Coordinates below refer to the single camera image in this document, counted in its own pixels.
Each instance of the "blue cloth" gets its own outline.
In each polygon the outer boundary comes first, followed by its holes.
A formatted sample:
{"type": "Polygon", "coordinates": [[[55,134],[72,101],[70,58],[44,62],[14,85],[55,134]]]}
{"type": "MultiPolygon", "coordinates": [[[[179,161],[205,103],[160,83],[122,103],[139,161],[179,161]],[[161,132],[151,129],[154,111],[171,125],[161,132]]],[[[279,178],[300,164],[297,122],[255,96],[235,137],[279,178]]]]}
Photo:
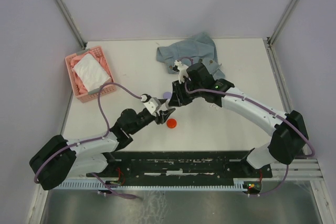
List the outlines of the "blue cloth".
{"type": "MultiPolygon", "coordinates": [[[[174,61],[183,57],[192,58],[194,63],[202,62],[215,80],[225,78],[219,69],[221,65],[218,64],[216,45],[207,33],[200,33],[168,47],[158,47],[156,50],[156,60],[165,63],[168,73],[176,73],[172,69],[174,61]]],[[[181,62],[187,66],[191,65],[189,59],[182,59],[181,62]]]]}

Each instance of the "gray floor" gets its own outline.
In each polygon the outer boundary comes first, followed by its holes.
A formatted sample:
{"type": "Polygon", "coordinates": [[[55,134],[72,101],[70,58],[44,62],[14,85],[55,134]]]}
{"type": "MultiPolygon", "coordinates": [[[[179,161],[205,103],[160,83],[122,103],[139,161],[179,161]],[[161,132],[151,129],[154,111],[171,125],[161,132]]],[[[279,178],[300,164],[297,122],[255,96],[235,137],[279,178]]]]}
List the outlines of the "gray floor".
{"type": "MultiPolygon", "coordinates": [[[[264,183],[265,189],[276,183],[264,183]]],[[[103,197],[88,190],[53,190],[42,223],[322,223],[310,183],[286,183],[274,194],[247,198],[236,192],[128,191],[142,199],[103,197]]]]}

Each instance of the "basket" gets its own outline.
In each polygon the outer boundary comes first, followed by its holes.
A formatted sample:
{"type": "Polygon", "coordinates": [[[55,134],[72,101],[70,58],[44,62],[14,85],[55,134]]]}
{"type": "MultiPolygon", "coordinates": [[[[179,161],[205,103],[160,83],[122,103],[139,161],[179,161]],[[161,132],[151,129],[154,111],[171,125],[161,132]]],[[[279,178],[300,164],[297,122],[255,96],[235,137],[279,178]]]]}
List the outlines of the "basket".
{"type": "MultiPolygon", "coordinates": [[[[78,91],[78,86],[76,85],[75,83],[75,79],[73,77],[74,73],[72,72],[72,69],[71,69],[71,66],[70,66],[70,62],[72,60],[73,57],[77,56],[77,55],[82,55],[84,54],[85,52],[87,51],[93,51],[94,54],[98,57],[98,58],[101,58],[101,57],[104,57],[105,60],[106,60],[106,57],[101,49],[101,46],[96,46],[96,47],[92,47],[92,48],[88,48],[86,50],[83,50],[81,52],[77,52],[75,54],[72,54],[72,55],[69,55],[65,58],[65,63],[67,65],[67,69],[68,69],[68,73],[69,73],[69,77],[70,77],[70,82],[71,82],[71,87],[72,87],[72,91],[74,92],[74,96],[81,102],[88,102],[88,101],[91,101],[93,99],[96,99],[98,97],[98,92],[99,92],[99,89],[95,89],[95,90],[92,90],[86,94],[79,94],[79,91],[78,91]]],[[[110,66],[109,64],[107,63],[107,66],[109,68],[109,71],[110,71],[110,76],[111,76],[111,79],[113,81],[113,76],[112,76],[112,73],[111,73],[111,69],[110,69],[110,66]]],[[[116,89],[116,86],[115,85],[107,85],[103,88],[103,90],[101,91],[101,94],[100,95],[106,95],[108,93],[111,93],[111,92],[114,92],[116,89]]]]}

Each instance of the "white table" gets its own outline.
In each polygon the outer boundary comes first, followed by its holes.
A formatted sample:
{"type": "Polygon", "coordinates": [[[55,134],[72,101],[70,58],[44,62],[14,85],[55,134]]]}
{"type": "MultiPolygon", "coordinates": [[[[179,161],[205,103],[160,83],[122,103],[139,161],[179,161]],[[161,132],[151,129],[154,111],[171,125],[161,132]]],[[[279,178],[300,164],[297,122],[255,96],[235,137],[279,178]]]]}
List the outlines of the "white table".
{"type": "MultiPolygon", "coordinates": [[[[137,95],[161,98],[172,91],[177,75],[168,74],[163,63],[155,60],[158,46],[179,40],[93,41],[101,45],[115,82],[137,95]]],[[[226,79],[260,102],[283,110],[276,82],[262,39],[215,39],[218,61],[226,79]]],[[[143,104],[118,88],[101,98],[103,110],[112,127],[127,108],[140,112],[143,104]]],[[[154,122],[135,135],[124,151],[233,151],[250,150],[270,141],[259,127],[242,116],[225,109],[216,110],[203,99],[177,108],[171,115],[177,120],[174,129],[154,122]]],[[[81,138],[104,133],[106,124],[97,100],[81,103],[72,99],[64,130],[65,138],[81,138]]]]}

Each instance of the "white wall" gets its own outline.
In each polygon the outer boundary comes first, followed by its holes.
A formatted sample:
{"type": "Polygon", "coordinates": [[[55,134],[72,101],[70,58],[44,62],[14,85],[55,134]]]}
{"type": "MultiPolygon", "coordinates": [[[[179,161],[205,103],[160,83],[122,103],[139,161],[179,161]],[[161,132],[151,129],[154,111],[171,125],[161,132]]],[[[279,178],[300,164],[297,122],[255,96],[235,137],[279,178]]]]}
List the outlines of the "white wall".
{"type": "Polygon", "coordinates": [[[59,133],[71,91],[64,57],[79,47],[53,0],[0,4],[0,222],[23,224],[28,162],[59,133]]]}
{"type": "Polygon", "coordinates": [[[266,38],[289,0],[64,0],[84,40],[212,36],[266,38]]]}
{"type": "Polygon", "coordinates": [[[306,121],[336,203],[336,4],[301,0],[276,43],[294,108],[306,121]]]}

